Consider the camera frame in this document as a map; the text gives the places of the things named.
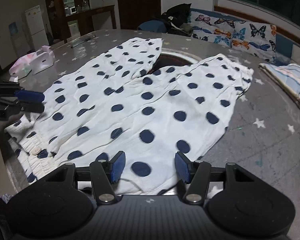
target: metal screw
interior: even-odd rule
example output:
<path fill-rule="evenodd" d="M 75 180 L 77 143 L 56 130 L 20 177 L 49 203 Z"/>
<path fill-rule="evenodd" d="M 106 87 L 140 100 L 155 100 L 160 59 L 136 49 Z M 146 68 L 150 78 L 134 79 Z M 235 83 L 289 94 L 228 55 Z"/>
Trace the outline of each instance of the metal screw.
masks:
<path fill-rule="evenodd" d="M 108 193 L 105 193 L 105 194 L 101 194 L 99 196 L 99 199 L 103 202 L 110 202 L 110 201 L 113 201 L 114 200 L 114 195 L 111 195 L 111 194 L 108 194 Z"/>
<path fill-rule="evenodd" d="M 189 202 L 193 202 L 196 203 L 198 201 L 200 201 L 202 199 L 202 197 L 198 194 L 189 194 L 186 196 L 186 200 Z"/>

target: white cloth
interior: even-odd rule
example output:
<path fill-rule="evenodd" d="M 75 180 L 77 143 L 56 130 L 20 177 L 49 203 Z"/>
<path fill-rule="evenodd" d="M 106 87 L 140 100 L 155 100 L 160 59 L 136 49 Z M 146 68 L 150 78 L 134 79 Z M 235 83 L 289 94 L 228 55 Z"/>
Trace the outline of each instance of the white cloth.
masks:
<path fill-rule="evenodd" d="M 89 166 L 122 150 L 126 165 L 117 194 L 167 189 L 177 182 L 175 153 L 180 150 L 190 160 L 204 155 L 224 134 L 238 95 L 252 79 L 252 69 L 222 54 L 143 76 L 142 70 L 148 72 L 158 58 L 162 40 L 135 38 L 121 46 L 63 76 L 44 93 L 45 112 L 19 141 L 37 179 L 69 160 Z M 125 71 L 130 73 L 122 77 Z M 78 88 L 83 82 L 87 85 Z M 15 134 L 22 125 L 6 131 Z"/>

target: navy blue dot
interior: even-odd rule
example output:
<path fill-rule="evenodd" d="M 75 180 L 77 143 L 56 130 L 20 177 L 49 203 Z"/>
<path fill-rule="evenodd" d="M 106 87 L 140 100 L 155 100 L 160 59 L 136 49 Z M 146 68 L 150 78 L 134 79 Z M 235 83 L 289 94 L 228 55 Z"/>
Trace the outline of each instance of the navy blue dot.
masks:
<path fill-rule="evenodd" d="M 177 149 L 182 153 L 190 152 L 190 145 L 184 140 L 177 141 L 176 146 L 177 146 Z"/>
<path fill-rule="evenodd" d="M 19 120 L 18 122 L 16 122 L 13 126 L 18 126 L 19 124 L 21 124 L 21 120 Z"/>
<path fill-rule="evenodd" d="M 36 132 L 31 132 L 28 136 L 27 136 L 27 138 L 31 138 L 32 136 L 35 136 L 37 133 Z"/>
<path fill-rule="evenodd" d="M 123 105 L 114 105 L 111 107 L 112 112 L 121 111 L 123 109 Z"/>
<path fill-rule="evenodd" d="M 150 106 L 147 106 L 144 109 L 142 109 L 142 113 L 144 115 L 151 115 L 153 112 L 154 112 L 154 108 Z"/>
<path fill-rule="evenodd" d="M 207 112 L 206 118 L 207 118 L 208 122 L 211 123 L 211 124 L 216 124 L 217 122 L 219 122 L 219 118 L 216 117 L 216 116 L 215 116 L 213 113 L 211 113 L 211 112 Z"/>
<path fill-rule="evenodd" d="M 141 97 L 142 97 L 143 99 L 145 99 L 145 100 L 149 100 L 149 99 L 153 98 L 153 94 L 150 93 L 150 92 L 146 92 L 146 93 L 143 93 L 143 94 L 141 95 Z"/>
<path fill-rule="evenodd" d="M 17 158 L 19 157 L 19 155 L 20 155 L 20 152 L 21 152 L 21 149 L 17 149 L 17 150 L 15 150 L 15 154 L 16 154 L 16 156 L 17 156 Z"/>
<path fill-rule="evenodd" d="M 119 93 L 121 93 L 123 91 L 123 87 L 119 87 L 115 92 L 117 93 L 117 94 L 119 94 Z"/>
<path fill-rule="evenodd" d="M 106 160 L 106 161 L 109 161 L 109 156 L 107 153 L 101 153 L 97 158 L 96 158 L 96 162 L 98 160 Z"/>
<path fill-rule="evenodd" d="M 151 85 L 153 83 L 151 78 L 145 77 L 142 81 L 145 85 Z"/>
<path fill-rule="evenodd" d="M 180 122 L 183 122 L 187 118 L 187 114 L 184 111 L 177 111 L 174 113 L 173 117 Z"/>
<path fill-rule="evenodd" d="M 109 96 L 114 92 L 114 90 L 112 88 L 106 88 L 103 92 L 106 96 Z"/>
<path fill-rule="evenodd" d="M 161 70 L 160 69 L 157 69 L 156 71 L 153 72 L 153 74 L 155 76 L 159 76 L 161 74 Z"/>
<path fill-rule="evenodd" d="M 151 173 L 151 167 L 143 162 L 134 162 L 131 165 L 131 169 L 136 175 L 140 177 L 146 177 Z"/>
<path fill-rule="evenodd" d="M 89 131 L 90 129 L 86 126 L 80 127 L 77 131 L 77 136 L 82 135 L 83 133 Z"/>
<path fill-rule="evenodd" d="M 197 97 L 195 100 L 198 102 L 198 104 L 201 104 L 205 101 L 204 97 Z"/>
<path fill-rule="evenodd" d="M 150 130 L 143 130 L 139 133 L 139 137 L 144 143 L 151 143 L 154 140 L 154 134 Z"/>
<path fill-rule="evenodd" d="M 61 119 L 63 119 L 63 115 L 61 113 L 55 113 L 52 116 L 52 119 L 55 120 L 55 121 L 60 121 Z"/>
<path fill-rule="evenodd" d="M 69 155 L 68 155 L 68 160 L 73 160 L 73 159 L 75 159 L 75 158 L 78 158 L 78 157 L 80 157 L 80 156 L 82 156 L 83 154 L 82 154 L 82 152 L 80 152 L 80 151 L 73 151 L 73 152 L 71 152 L 71 153 L 69 153 Z"/>
<path fill-rule="evenodd" d="M 147 74 L 147 71 L 145 69 L 140 70 L 140 75 L 143 77 Z"/>
<path fill-rule="evenodd" d="M 84 78 L 84 76 L 78 76 L 75 80 L 77 81 L 77 80 L 80 80 L 80 79 L 83 79 Z"/>
<path fill-rule="evenodd" d="M 175 71 L 175 68 L 174 68 L 174 67 L 170 67 L 170 68 L 168 68 L 168 69 L 166 70 L 167 73 L 171 73 L 171 72 L 173 72 L 173 71 Z"/>
<path fill-rule="evenodd" d="M 227 107 L 230 105 L 230 102 L 228 100 L 220 100 L 220 104 L 224 107 Z"/>
<path fill-rule="evenodd" d="M 87 95 L 87 94 L 84 94 L 84 95 L 80 96 L 80 98 L 79 98 L 80 103 L 82 103 L 82 102 L 84 102 L 85 100 L 87 100 L 88 96 L 89 96 L 89 95 Z"/>
<path fill-rule="evenodd" d="M 33 175 L 33 173 L 31 173 L 28 177 L 27 177 L 27 181 L 29 183 L 31 182 L 34 182 L 34 180 L 36 179 L 37 177 Z"/>
<path fill-rule="evenodd" d="M 220 84 L 220 83 L 216 82 L 216 83 L 213 84 L 213 87 L 216 88 L 216 89 L 221 89 L 221 88 L 223 88 L 223 84 Z"/>
<path fill-rule="evenodd" d="M 189 83 L 188 84 L 188 88 L 190 88 L 190 89 L 194 89 L 194 88 L 197 88 L 197 87 L 198 87 L 198 85 L 196 83 Z"/>
<path fill-rule="evenodd" d="M 87 86 L 87 83 L 86 82 L 83 82 L 83 83 L 79 83 L 78 84 L 78 88 L 82 88 L 82 87 L 85 87 Z"/>
<path fill-rule="evenodd" d="M 47 149 L 43 149 L 41 152 L 38 153 L 37 158 L 38 159 L 44 159 L 48 157 Z"/>
<path fill-rule="evenodd" d="M 180 92 L 181 92 L 181 90 L 170 90 L 169 95 L 176 96 L 176 95 L 180 94 Z"/>
<path fill-rule="evenodd" d="M 57 138 L 57 136 L 52 137 L 52 138 L 49 140 L 49 144 L 52 143 L 56 138 Z"/>
<path fill-rule="evenodd" d="M 122 134 L 123 130 L 122 128 L 117 128 L 117 129 L 114 129 L 111 133 L 111 139 L 116 139 L 120 134 Z"/>
<path fill-rule="evenodd" d="M 59 97 L 57 97 L 56 99 L 55 99 L 55 101 L 57 102 L 57 103 L 63 103 L 64 101 L 66 100 L 66 98 L 65 98 L 65 96 L 64 95 L 61 95 L 61 96 L 59 96 Z"/>
<path fill-rule="evenodd" d="M 130 71 L 129 70 L 127 70 L 127 71 L 125 71 L 125 72 L 123 72 L 123 74 L 122 74 L 122 76 L 121 77 L 125 77 L 126 75 L 128 75 L 130 73 Z"/>

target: white star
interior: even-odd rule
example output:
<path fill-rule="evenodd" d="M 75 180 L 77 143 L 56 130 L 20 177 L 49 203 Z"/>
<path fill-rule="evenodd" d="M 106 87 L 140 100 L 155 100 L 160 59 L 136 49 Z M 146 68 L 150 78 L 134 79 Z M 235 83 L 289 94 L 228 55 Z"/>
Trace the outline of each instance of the white star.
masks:
<path fill-rule="evenodd" d="M 258 126 L 258 128 L 260 128 L 260 127 L 266 128 L 264 121 L 259 121 L 258 118 L 256 118 L 256 121 L 254 122 L 254 124 L 256 124 Z"/>
<path fill-rule="evenodd" d="M 240 96 L 241 102 L 248 101 L 245 95 Z"/>
<path fill-rule="evenodd" d="M 264 83 L 262 82 L 262 80 L 261 79 L 255 79 L 256 80 L 256 83 L 259 83 L 260 85 L 264 85 Z"/>
<path fill-rule="evenodd" d="M 289 124 L 288 124 L 288 130 L 289 130 L 292 134 L 294 134 L 294 132 L 295 132 L 295 130 L 294 130 L 294 128 L 293 128 L 293 125 L 289 125 Z"/>

